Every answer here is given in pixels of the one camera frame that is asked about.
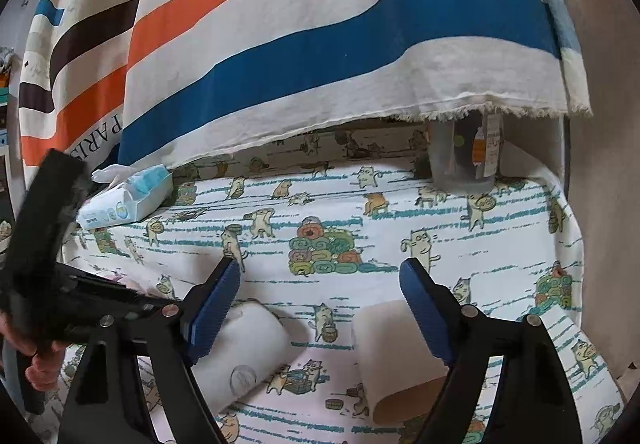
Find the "person's left hand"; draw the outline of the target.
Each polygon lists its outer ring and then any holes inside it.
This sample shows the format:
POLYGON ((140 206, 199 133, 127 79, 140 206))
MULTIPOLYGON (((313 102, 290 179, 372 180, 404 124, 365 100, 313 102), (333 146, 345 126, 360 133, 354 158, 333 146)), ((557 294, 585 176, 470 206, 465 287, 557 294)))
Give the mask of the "person's left hand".
POLYGON ((38 351, 34 342, 13 328, 10 316, 4 312, 1 312, 1 334, 18 352, 30 358, 25 377, 32 387, 40 392, 55 390, 68 344, 53 341, 49 349, 38 351))

